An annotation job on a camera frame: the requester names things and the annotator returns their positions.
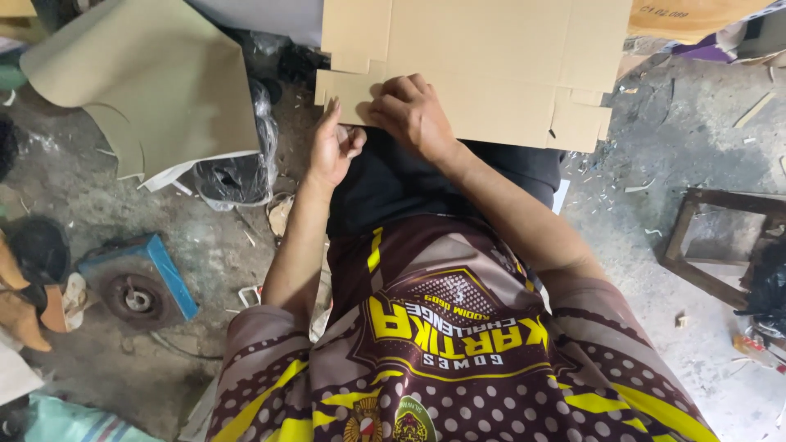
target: hand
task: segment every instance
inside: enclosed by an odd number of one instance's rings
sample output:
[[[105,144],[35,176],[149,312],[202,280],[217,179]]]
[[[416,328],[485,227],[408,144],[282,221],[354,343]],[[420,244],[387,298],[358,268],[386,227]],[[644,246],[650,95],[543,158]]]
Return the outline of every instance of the hand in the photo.
[[[347,176],[352,158],[363,151],[366,135],[361,127],[339,124],[341,103],[338,98],[331,98],[327,107],[314,131],[307,176],[318,179],[332,190]]]
[[[439,166],[466,149],[453,135],[431,84],[421,74],[389,79],[370,115],[393,138]]]

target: left hand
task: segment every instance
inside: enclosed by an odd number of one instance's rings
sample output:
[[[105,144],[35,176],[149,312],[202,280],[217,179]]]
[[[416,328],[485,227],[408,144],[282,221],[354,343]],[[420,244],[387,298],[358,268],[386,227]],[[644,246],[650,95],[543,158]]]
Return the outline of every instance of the left hand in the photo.
[[[360,155],[366,140],[361,127],[341,125],[340,117],[341,103],[338,98],[331,98],[314,132],[311,164],[307,172],[307,175],[331,186],[331,190],[347,176],[350,161]]]

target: cable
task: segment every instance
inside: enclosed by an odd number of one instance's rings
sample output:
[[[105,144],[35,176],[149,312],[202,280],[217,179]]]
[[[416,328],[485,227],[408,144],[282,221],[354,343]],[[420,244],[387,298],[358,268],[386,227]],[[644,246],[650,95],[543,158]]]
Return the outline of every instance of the cable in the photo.
[[[191,359],[207,360],[207,361],[220,361],[220,360],[224,359],[223,355],[221,355],[221,356],[205,356],[205,355],[197,355],[197,354],[194,354],[194,353],[191,353],[191,352],[187,352],[186,350],[183,350],[182,348],[175,347],[174,344],[172,344],[169,341],[167,341],[166,339],[162,338],[161,335],[159,335],[156,332],[150,332],[150,336],[153,339],[155,339],[156,342],[158,342],[159,344],[164,346],[167,350],[169,350],[170,352],[179,354],[180,356],[185,356],[185,357],[191,358]]]

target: man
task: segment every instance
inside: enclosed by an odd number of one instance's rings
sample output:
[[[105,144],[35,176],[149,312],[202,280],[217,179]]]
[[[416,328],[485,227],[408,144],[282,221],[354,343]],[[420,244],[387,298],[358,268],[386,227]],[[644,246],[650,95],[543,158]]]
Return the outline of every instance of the man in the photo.
[[[717,440],[547,207],[560,153],[459,142],[417,74],[371,104],[393,139],[340,114],[318,124],[264,305],[230,324],[208,440]],[[334,305],[312,345],[325,228]]]

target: dirty floor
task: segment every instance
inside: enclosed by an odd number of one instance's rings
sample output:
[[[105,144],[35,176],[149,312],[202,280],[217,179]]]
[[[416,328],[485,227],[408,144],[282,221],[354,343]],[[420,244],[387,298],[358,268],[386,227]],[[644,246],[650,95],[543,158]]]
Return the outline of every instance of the dirty floor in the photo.
[[[732,129],[764,94],[786,83],[786,72],[776,72],[773,85],[764,68],[655,61],[619,82],[637,89],[634,94],[609,98],[609,142],[564,163],[563,178],[571,186],[563,216],[594,247],[720,439],[752,442],[769,434],[769,440],[784,440],[786,429],[779,432],[775,419],[786,400],[786,378],[754,363],[732,362],[741,354],[731,345],[738,327],[731,308],[662,269],[656,253],[688,186],[786,189],[779,164],[786,145],[784,99],[775,98],[745,128]],[[274,107],[284,175],[279,190],[293,191],[303,174],[307,134],[320,112],[311,102],[304,90],[287,87]],[[98,151],[110,148],[90,117],[44,108],[20,99],[9,110],[22,146],[3,193],[16,192],[31,212],[66,226],[77,257],[110,238],[160,232],[200,303],[193,321],[161,335],[191,352],[220,354],[233,316],[226,309],[241,307],[238,289],[260,283],[274,254],[264,210],[244,210],[262,235],[254,247],[244,230],[253,233],[234,212],[213,212],[171,186],[149,193],[132,180],[116,181],[116,159]],[[755,140],[746,144],[746,138]],[[623,192],[652,180],[646,191]],[[182,181],[189,185],[190,179]],[[663,238],[645,229],[659,230]],[[674,316],[682,311],[689,320],[677,329]],[[25,355],[52,380],[51,392],[115,411],[165,440],[174,439],[195,391],[219,369],[217,362],[172,354],[147,335],[122,336],[101,305],[87,312],[75,332],[46,336],[53,352]]]

